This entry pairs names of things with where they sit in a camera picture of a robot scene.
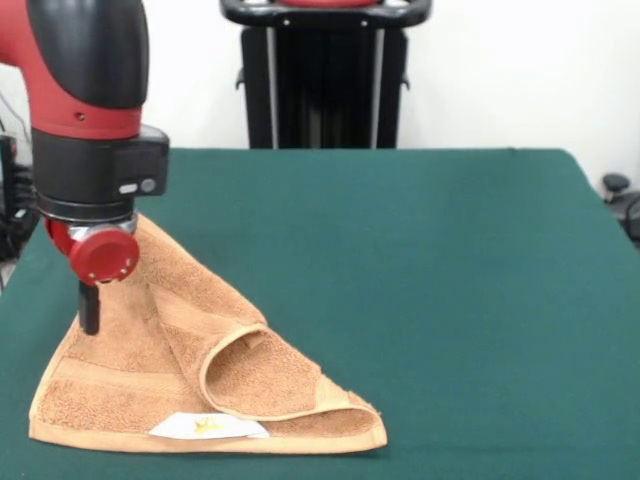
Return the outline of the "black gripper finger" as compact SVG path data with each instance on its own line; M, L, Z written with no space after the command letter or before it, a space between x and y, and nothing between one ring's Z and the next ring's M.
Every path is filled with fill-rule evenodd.
M95 285L79 282L79 325L87 335L97 335L100 329L99 289Z

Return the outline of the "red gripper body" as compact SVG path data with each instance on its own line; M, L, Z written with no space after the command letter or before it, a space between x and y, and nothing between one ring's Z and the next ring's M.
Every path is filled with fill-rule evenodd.
M94 286L129 276L138 264L140 248L134 230L124 224L72 225L45 219L54 246L68 259L83 283Z

